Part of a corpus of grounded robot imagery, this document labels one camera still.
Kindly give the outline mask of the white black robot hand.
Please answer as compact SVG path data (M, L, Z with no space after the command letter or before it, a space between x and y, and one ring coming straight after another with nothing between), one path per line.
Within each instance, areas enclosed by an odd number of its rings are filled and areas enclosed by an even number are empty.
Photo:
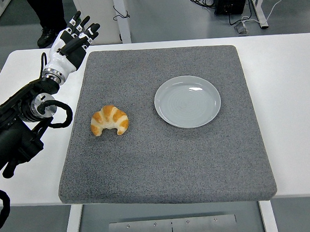
M81 20L80 15L81 12L77 11L65 29L57 35L48 54L49 61L43 67L42 77L52 74L64 81L69 74L79 69L86 50L98 36L100 28L98 23L92 23L85 28L90 17Z

